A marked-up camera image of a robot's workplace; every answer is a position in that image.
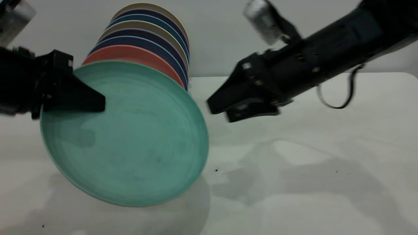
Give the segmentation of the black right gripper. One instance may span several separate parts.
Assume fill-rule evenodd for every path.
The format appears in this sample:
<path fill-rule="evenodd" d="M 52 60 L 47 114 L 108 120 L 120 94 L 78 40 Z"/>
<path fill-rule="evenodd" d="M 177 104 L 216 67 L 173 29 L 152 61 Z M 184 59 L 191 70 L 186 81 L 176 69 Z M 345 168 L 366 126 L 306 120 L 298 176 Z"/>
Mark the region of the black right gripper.
<path fill-rule="evenodd" d="M 211 114 L 226 113 L 229 122 L 277 116 L 276 105 L 323 82 L 323 44 L 305 40 L 277 51 L 253 53 L 207 100 Z"/>

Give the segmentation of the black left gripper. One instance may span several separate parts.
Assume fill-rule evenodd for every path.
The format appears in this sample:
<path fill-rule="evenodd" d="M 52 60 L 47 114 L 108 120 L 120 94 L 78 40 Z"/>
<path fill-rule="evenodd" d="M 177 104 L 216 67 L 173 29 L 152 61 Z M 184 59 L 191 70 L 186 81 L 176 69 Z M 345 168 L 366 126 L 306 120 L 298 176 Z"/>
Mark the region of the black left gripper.
<path fill-rule="evenodd" d="M 74 57 L 53 50 L 38 56 L 35 62 L 35 83 L 30 99 L 32 119 L 39 119 L 44 111 L 77 111 L 101 113 L 105 111 L 105 96 L 82 82 L 73 73 Z"/>

